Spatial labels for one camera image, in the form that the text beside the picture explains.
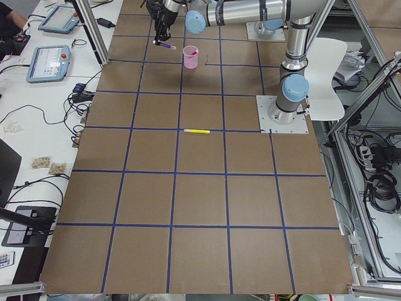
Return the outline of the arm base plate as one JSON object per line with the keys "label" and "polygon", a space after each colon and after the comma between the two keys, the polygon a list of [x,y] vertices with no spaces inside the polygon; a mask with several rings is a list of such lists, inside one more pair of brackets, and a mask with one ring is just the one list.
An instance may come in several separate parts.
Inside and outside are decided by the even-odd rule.
{"label": "arm base plate", "polygon": [[283,22],[278,21],[254,21],[246,23],[247,39],[249,41],[285,42]]}
{"label": "arm base plate", "polygon": [[309,134],[303,106],[294,112],[283,112],[276,106],[275,95],[257,95],[259,128],[265,134]]}

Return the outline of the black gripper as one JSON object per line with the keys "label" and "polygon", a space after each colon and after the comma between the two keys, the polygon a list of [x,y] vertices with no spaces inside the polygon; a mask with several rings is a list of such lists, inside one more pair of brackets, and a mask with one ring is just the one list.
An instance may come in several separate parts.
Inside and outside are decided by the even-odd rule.
{"label": "black gripper", "polygon": [[170,26],[166,25],[162,16],[165,12],[163,1],[160,0],[147,0],[147,11],[152,20],[155,21],[155,37],[154,44],[160,44],[170,39]]}

